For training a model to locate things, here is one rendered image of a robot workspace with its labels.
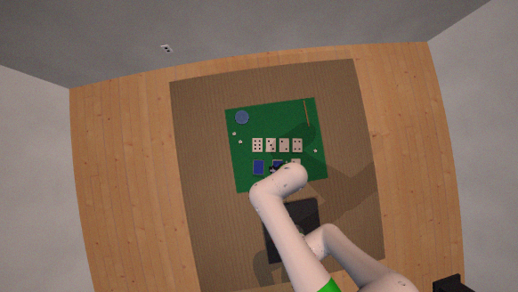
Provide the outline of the blue round disc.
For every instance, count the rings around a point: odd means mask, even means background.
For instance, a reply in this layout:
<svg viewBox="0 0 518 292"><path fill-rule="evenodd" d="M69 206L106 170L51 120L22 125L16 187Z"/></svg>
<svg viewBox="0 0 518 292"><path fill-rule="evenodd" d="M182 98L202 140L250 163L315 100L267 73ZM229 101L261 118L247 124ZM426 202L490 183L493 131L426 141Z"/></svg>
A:
<svg viewBox="0 0 518 292"><path fill-rule="evenodd" d="M240 110L236 113L235 120L237 123L244 125L249 120L249 115L244 110Z"/></svg>

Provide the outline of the green felt mat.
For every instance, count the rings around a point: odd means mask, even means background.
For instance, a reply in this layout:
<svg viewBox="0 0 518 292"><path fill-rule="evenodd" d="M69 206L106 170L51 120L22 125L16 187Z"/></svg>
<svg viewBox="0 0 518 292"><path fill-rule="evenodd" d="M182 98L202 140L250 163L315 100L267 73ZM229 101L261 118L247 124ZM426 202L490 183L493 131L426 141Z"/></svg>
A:
<svg viewBox="0 0 518 292"><path fill-rule="evenodd" d="M249 115L249 120L244 125L235 120L235 115L240 110ZM314 97L224 111L237 193L250 191L255 183L271 175L269 166L272 166L273 159L290 163L291 158L300 158L301 165L308 174L307 182L328 178ZM263 138L263 152L253 152L253 138ZM276 138L276 152L266 152L266 138ZM289 152L279 152L279 138L289 138ZM303 152L292 152L292 138L302 139ZM317 152L314 152L315 149ZM263 174L253 174L254 159L264 160Z"/></svg>

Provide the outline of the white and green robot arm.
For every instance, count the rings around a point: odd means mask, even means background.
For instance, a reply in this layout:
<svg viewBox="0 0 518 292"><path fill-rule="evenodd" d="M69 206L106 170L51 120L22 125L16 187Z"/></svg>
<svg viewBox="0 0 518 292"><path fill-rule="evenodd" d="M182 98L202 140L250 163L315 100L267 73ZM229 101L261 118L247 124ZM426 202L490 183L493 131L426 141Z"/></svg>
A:
<svg viewBox="0 0 518 292"><path fill-rule="evenodd" d="M419 292L409 279L363 252L334 224L324 223L304 236L283 199L301 190L307 181L302 165L286 161L249 191L249 200L269 232L295 292L342 292L321 263L329 254L352 278L357 292Z"/></svg>

